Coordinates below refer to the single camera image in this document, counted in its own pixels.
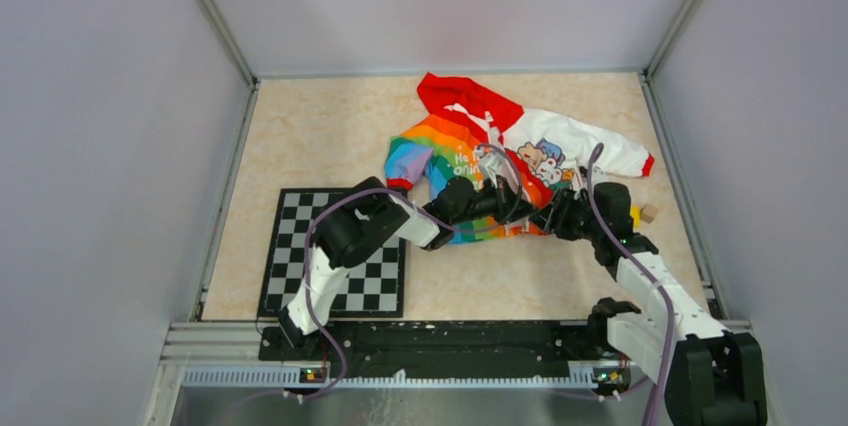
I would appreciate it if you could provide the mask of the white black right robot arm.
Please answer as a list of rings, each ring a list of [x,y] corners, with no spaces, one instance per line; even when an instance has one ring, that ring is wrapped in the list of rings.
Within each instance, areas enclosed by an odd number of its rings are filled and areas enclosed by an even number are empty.
[[[600,182],[557,191],[530,218],[559,239],[588,241],[598,263],[636,300],[596,303],[589,350],[633,360],[674,425],[766,424],[760,344],[750,333],[732,332],[688,294],[659,249],[635,230],[631,206],[625,185]]]

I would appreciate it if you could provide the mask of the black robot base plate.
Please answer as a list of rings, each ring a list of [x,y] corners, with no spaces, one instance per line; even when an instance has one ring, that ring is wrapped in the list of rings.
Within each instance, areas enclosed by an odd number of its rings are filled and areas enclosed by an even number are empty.
[[[292,348],[279,327],[264,330],[258,357],[347,369],[351,379],[565,378],[579,361],[612,358],[583,321],[332,321]]]

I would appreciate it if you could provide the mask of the rainbow and white kids jacket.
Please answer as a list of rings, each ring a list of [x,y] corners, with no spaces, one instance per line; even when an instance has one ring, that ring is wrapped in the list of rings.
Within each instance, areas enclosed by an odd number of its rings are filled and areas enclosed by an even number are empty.
[[[622,177],[646,177],[655,163],[648,149],[626,137],[547,110],[524,107],[465,77],[428,73],[417,87],[427,116],[389,142],[384,175],[389,187],[410,190],[421,178],[436,197],[455,177],[481,187],[484,143],[502,148],[518,167],[523,197],[546,206],[559,189],[582,185],[597,144],[595,165]]]

